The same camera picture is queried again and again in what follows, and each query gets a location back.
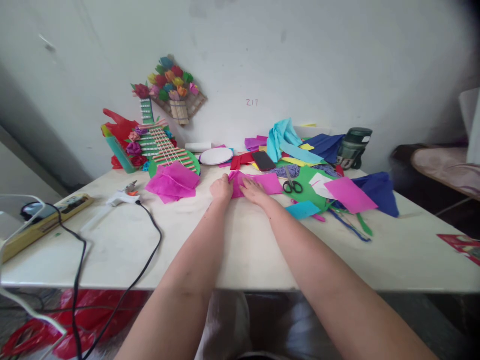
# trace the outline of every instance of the scissors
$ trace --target scissors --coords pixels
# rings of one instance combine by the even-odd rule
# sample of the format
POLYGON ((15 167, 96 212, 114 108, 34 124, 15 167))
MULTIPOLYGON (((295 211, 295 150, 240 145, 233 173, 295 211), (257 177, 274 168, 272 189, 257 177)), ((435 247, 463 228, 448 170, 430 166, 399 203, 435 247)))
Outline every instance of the scissors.
POLYGON ((290 171, 288 166, 283 167, 286 171, 286 177, 288 178, 288 181, 285 181, 283 184, 283 191, 285 191, 287 194, 291 194, 293 192, 297 194, 301 194, 304 192, 304 188, 298 181, 292 180, 292 177, 290 176, 290 171))

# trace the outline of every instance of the table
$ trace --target table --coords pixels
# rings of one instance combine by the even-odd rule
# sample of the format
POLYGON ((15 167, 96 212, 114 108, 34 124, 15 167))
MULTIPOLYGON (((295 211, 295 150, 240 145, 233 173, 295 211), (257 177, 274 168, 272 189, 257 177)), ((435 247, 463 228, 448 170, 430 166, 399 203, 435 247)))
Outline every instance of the table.
MULTIPOLYGON (((241 171, 258 174, 251 166, 242 166, 241 171)), ((150 180, 146 172, 126 174, 123 170, 112 170, 77 192, 87 193, 96 201, 65 225, 79 231, 117 189, 137 180, 142 203, 152 212, 164 233, 158 254, 136 286, 138 290, 153 290, 207 210, 212 200, 210 185, 229 172, 228 167, 203 166, 197 196, 165 205, 156 195, 143 190, 150 180)), ((347 175, 357 178, 365 173, 349 170, 347 175)), ((285 207, 291 205, 286 195, 273 197, 285 207)), ((478 293, 480 267, 437 237, 437 234, 460 232, 398 193, 395 197, 400 215, 414 216, 397 219, 378 210, 365 212, 362 216, 374 232, 371 243, 362 242, 330 213, 325 214, 326 223, 311 217, 302 223, 376 291, 478 293)), ((350 215, 350 220, 358 224, 356 217, 350 215)), ((126 289, 144 267, 159 239, 147 213, 133 204, 114 208, 84 237, 89 242, 89 250, 80 286, 86 289, 126 289)), ((258 206, 245 198, 231 201, 226 214, 225 241, 218 288, 298 290, 269 220, 258 206)), ((57 228, 7 262, 2 283, 5 286, 71 288, 81 250, 78 240, 57 228)))

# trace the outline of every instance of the red bag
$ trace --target red bag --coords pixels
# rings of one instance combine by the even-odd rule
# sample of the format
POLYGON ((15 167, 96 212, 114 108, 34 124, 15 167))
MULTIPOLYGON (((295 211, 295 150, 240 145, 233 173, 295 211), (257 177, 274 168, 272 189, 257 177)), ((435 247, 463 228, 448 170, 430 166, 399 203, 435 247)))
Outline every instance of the red bag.
MULTIPOLYGON (((73 289, 65 291, 60 300, 60 309, 71 309, 73 305, 73 289)), ((80 290, 78 292, 77 307, 105 306, 115 308, 124 294, 121 290, 80 290)), ((147 301, 146 291, 130 291, 120 305, 110 325, 103 334, 100 342, 104 342, 122 331, 139 312, 147 301)), ((75 313, 75 320, 80 334, 81 348, 85 352, 90 349, 95 339, 100 335, 107 324, 113 309, 80 309, 75 313)), ((52 316, 67 329, 67 336, 56 347, 53 354, 60 359, 71 359, 77 356, 77 345, 72 328, 72 312, 60 312, 52 316)), ((11 357, 24 352, 37 351, 53 345, 61 334, 50 324, 32 319, 18 329, 2 349, 2 357, 11 357), (28 337, 18 344, 23 337, 28 337)))

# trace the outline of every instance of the popsicle stick vase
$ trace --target popsicle stick vase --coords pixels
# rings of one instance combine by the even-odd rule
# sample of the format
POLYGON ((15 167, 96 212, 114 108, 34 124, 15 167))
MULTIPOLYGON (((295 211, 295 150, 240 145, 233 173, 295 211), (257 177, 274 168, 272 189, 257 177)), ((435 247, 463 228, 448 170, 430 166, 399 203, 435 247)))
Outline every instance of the popsicle stick vase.
POLYGON ((189 114, 187 111, 187 103, 185 101, 170 100, 171 116, 179 125, 187 125, 189 121, 189 114))

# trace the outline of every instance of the white roll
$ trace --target white roll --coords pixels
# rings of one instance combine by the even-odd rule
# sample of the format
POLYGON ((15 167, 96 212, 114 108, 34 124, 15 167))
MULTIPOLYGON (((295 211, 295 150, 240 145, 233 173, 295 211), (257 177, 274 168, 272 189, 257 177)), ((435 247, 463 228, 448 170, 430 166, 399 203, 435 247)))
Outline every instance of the white roll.
POLYGON ((185 144, 185 150, 188 150, 192 153, 203 153, 212 148, 211 142, 193 142, 185 144))

